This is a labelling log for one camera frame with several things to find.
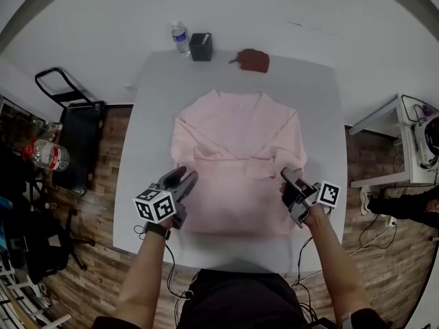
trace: pink robe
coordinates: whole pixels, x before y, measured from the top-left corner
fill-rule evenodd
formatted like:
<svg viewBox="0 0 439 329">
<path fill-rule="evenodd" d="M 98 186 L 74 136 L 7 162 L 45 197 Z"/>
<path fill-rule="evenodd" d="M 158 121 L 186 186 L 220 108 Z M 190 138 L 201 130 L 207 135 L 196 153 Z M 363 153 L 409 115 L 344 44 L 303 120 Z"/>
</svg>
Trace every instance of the pink robe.
<svg viewBox="0 0 439 329">
<path fill-rule="evenodd" d="M 175 166 L 196 170 L 183 200 L 183 230 L 229 235 L 282 235 L 294 224 L 282 203 L 281 170 L 307 161 L 297 112 L 266 94 L 212 90 L 176 118 Z"/>
</svg>

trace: black box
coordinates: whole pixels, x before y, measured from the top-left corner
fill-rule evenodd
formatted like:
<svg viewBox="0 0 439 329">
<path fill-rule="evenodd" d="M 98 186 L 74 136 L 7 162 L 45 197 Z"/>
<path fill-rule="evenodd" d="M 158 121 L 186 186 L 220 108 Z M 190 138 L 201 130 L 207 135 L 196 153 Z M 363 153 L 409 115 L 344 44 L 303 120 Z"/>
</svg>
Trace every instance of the black box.
<svg viewBox="0 0 439 329">
<path fill-rule="evenodd" d="M 211 33 L 194 33 L 189 43 L 193 61 L 210 61 L 213 44 Z"/>
</svg>

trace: shoe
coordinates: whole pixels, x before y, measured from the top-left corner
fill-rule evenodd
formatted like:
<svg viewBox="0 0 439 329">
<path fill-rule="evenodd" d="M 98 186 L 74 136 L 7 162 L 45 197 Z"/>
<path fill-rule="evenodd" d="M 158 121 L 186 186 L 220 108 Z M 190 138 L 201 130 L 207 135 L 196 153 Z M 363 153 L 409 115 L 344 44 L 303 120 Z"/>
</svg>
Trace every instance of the shoe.
<svg viewBox="0 0 439 329">
<path fill-rule="evenodd" d="M 359 191 L 359 200 L 361 202 L 361 206 L 359 210 L 362 215 L 367 215 L 368 213 L 372 212 L 368 208 L 368 204 L 371 199 L 372 199 L 372 192 L 370 191 L 370 186 L 363 186 Z"/>
</svg>

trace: black pants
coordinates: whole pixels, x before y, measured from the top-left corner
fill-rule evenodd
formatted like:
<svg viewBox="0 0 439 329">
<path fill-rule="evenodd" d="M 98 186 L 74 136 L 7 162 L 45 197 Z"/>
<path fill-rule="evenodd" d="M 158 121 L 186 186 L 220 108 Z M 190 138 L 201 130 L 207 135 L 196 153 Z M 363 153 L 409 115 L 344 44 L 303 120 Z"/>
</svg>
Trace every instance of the black pants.
<svg viewBox="0 0 439 329">
<path fill-rule="evenodd" d="M 439 199 L 439 186 L 419 195 L 403 195 L 398 199 L 371 199 L 368 208 L 376 214 L 397 219 L 411 219 L 439 229 L 439 213 L 425 212 L 430 200 Z"/>
</svg>

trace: wristwatch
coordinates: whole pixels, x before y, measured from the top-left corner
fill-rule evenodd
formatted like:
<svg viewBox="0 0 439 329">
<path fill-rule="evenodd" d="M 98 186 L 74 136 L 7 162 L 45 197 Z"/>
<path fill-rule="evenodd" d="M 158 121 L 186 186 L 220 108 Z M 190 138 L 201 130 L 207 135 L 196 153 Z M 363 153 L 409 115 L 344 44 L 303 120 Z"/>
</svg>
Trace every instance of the wristwatch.
<svg viewBox="0 0 439 329">
<path fill-rule="evenodd" d="M 168 240 L 169 237 L 171 236 L 171 230 L 169 230 L 165 227 L 162 227 L 159 224 L 150 223 L 150 222 L 146 222 L 145 229 L 143 230 L 143 232 L 145 234 L 148 232 L 156 233 L 158 235 L 163 236 L 165 238 L 165 240 Z"/>
</svg>

